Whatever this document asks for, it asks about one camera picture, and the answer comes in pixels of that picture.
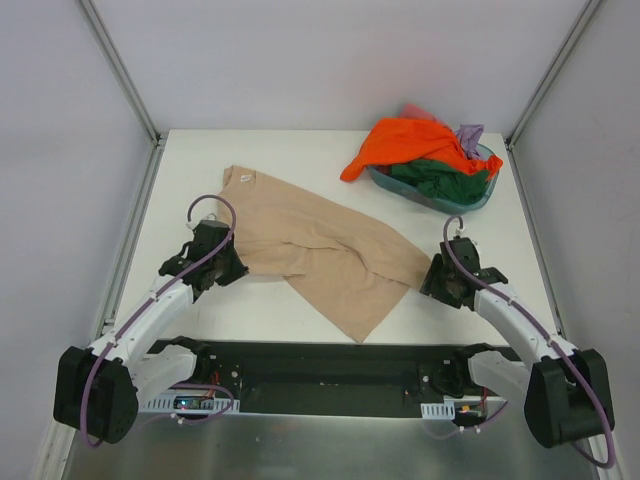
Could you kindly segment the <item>beige t shirt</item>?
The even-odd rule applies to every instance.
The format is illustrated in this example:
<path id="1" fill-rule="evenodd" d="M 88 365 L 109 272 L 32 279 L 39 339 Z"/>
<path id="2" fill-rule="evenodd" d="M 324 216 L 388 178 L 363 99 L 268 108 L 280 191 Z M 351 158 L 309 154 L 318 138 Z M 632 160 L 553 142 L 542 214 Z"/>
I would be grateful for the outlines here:
<path id="1" fill-rule="evenodd" d="M 390 226 L 256 170 L 233 165 L 220 192 L 235 210 L 235 248 L 250 273 L 280 276 L 361 343 L 430 258 Z"/>

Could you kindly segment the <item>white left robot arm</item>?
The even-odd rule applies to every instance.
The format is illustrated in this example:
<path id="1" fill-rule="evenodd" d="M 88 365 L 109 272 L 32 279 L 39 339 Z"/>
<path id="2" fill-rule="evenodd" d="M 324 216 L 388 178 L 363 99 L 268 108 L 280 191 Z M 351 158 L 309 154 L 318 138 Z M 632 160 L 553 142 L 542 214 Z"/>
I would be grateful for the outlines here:
<path id="1" fill-rule="evenodd" d="M 179 336 L 157 354 L 149 350 L 204 292 L 247 272 L 231 227 L 200 221 L 192 240 L 161 265 L 127 321 L 90 346 L 71 346 L 62 354 L 54 420 L 84 434 L 91 444 L 115 444 L 131 429 L 139 409 L 163 391 L 182 382 L 191 389 L 204 387 L 213 377 L 207 344 Z"/>

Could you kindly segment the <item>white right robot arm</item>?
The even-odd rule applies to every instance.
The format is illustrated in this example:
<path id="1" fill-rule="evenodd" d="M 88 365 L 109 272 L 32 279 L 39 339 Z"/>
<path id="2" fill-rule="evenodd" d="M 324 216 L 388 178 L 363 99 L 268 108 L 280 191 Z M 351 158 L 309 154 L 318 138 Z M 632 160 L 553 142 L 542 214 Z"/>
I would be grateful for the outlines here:
<path id="1" fill-rule="evenodd" d="M 498 269 L 481 266 L 470 239 L 441 242 L 420 291 L 486 320 L 518 357 L 511 361 L 486 343 L 462 347 L 432 374 L 436 391 L 453 398 L 479 388 L 498 394 L 522 409 L 529 431 L 546 448 L 611 436 L 615 417 L 604 358 L 543 327 Z"/>

